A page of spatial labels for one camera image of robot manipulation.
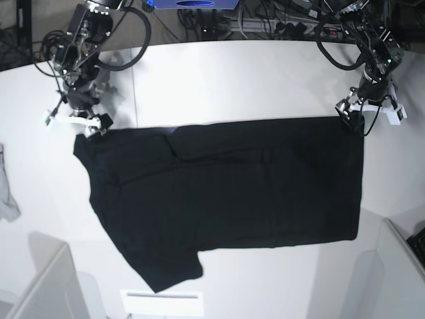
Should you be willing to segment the black T-shirt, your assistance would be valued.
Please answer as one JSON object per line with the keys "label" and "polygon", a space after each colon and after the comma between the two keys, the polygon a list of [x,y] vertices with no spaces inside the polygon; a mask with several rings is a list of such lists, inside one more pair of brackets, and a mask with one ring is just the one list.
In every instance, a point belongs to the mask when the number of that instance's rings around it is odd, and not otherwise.
{"label": "black T-shirt", "polygon": [[357,238],[365,140],[336,117],[81,134],[90,205],[154,292],[202,277],[198,254]]}

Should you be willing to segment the blue box with oval logo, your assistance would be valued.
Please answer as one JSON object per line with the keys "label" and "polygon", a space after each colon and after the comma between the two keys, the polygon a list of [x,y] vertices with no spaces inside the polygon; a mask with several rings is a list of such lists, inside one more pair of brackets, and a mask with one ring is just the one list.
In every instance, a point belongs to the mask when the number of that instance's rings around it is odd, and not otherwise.
{"label": "blue box with oval logo", "polygon": [[170,9],[234,9],[239,0],[153,0],[159,10]]}

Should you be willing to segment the grey cloth at table edge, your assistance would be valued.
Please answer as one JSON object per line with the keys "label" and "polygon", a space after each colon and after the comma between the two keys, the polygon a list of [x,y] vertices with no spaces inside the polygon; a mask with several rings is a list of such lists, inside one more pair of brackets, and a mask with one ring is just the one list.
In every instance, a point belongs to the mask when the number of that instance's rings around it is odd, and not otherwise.
{"label": "grey cloth at table edge", "polygon": [[11,223],[21,216],[19,206],[12,196],[5,171],[4,147],[1,145],[1,219]]}

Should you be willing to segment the black keyboard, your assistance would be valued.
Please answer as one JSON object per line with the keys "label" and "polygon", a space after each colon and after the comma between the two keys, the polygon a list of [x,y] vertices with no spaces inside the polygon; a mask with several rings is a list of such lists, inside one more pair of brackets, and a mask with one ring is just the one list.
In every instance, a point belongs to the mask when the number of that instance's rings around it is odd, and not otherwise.
{"label": "black keyboard", "polygon": [[407,239],[407,243],[422,264],[425,265],[425,229]]}

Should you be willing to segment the white partition right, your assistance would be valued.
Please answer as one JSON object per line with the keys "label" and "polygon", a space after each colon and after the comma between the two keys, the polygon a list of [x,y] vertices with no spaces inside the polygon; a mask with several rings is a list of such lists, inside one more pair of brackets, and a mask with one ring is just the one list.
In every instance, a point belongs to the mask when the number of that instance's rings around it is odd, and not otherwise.
{"label": "white partition right", "polygon": [[424,317],[424,267],[391,220],[376,247],[358,256],[339,317]]}

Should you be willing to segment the white partition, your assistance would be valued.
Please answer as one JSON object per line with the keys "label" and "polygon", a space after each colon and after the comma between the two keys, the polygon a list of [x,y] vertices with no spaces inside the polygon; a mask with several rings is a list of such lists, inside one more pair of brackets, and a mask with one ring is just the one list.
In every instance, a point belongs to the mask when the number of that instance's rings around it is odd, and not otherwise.
{"label": "white partition", "polygon": [[424,267],[391,220],[376,247],[358,256],[339,317],[424,317]]}
{"label": "white partition", "polygon": [[70,245],[39,232],[1,234],[2,318],[106,318],[96,279]]}

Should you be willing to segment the white partition left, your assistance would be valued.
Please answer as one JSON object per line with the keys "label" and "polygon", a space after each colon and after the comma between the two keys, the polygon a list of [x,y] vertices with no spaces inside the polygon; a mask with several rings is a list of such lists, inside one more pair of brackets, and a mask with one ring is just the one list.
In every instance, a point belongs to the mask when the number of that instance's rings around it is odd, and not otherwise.
{"label": "white partition left", "polygon": [[39,232],[1,234],[2,318],[106,318],[96,279],[70,245]]}

